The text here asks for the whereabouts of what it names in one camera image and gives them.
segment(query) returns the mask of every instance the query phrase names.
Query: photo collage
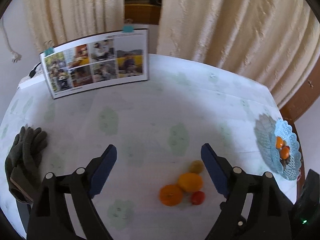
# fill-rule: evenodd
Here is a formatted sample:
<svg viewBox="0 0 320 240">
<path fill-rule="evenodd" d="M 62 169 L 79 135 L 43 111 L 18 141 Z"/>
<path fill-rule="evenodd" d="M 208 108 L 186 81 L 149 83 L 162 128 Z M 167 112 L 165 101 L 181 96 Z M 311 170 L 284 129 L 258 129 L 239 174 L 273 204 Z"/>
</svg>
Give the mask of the photo collage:
<svg viewBox="0 0 320 240">
<path fill-rule="evenodd" d="M 53 92 L 143 75 L 143 50 L 127 44 L 115 48 L 114 39 L 83 44 L 44 58 Z"/>
</svg>

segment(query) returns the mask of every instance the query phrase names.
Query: picture frame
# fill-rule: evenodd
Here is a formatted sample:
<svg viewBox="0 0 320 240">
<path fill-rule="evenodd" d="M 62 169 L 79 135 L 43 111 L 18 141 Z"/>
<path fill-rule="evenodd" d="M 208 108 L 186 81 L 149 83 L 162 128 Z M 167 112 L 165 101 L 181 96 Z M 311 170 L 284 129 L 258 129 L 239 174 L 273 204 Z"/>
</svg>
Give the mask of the picture frame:
<svg viewBox="0 0 320 240">
<path fill-rule="evenodd" d="M 148 29 L 106 32 L 40 53 L 53 99 L 149 78 Z"/>
</svg>

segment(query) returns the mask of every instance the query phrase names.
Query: curtain fold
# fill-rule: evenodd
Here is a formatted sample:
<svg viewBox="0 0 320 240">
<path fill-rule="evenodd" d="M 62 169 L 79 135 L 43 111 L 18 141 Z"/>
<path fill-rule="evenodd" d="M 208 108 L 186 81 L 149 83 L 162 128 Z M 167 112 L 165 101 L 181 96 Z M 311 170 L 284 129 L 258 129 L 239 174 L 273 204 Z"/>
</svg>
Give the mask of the curtain fold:
<svg viewBox="0 0 320 240">
<path fill-rule="evenodd" d="M 163 0 L 157 53 L 260 82 L 281 108 L 319 58 L 319 37 L 305 0 Z"/>
<path fill-rule="evenodd" d="M 39 52 L 84 36 L 121 30 L 124 0 L 26 0 L 28 24 Z"/>
</svg>

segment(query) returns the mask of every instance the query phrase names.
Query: binder clip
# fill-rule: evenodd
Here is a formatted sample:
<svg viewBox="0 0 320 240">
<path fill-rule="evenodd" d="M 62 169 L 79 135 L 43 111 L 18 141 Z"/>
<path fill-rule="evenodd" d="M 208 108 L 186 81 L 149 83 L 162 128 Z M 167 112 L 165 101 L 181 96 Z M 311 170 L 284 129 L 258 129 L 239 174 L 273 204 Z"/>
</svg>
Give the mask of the binder clip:
<svg viewBox="0 0 320 240">
<path fill-rule="evenodd" d="M 134 28 L 132 26 L 132 22 L 133 22 L 132 19 L 125 19 L 122 32 L 124 32 L 124 33 L 133 33 L 134 32 Z"/>
<path fill-rule="evenodd" d="M 46 57 L 46 56 L 49 56 L 49 55 L 51 55 L 53 53 L 54 53 L 53 43 L 52 43 L 52 41 L 49 41 L 48 42 L 48 48 L 44 51 L 44 56 Z"/>
</svg>

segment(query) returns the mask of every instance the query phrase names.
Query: blue basket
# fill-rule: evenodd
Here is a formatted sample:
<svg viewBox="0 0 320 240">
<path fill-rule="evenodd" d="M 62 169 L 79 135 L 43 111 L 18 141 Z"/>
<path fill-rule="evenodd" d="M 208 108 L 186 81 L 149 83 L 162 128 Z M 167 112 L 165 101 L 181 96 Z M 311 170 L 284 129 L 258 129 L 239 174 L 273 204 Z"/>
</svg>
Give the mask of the blue basket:
<svg viewBox="0 0 320 240">
<path fill-rule="evenodd" d="M 274 121 L 270 116 L 260 115 L 254 132 L 262 158 L 269 168 L 287 180 L 296 180 L 300 173 L 301 153 L 297 136 L 292 132 L 292 127 L 288 122 L 282 119 Z M 279 151 L 276 149 L 276 136 L 280 136 L 290 147 L 290 161 L 285 169 L 280 163 Z"/>
</svg>

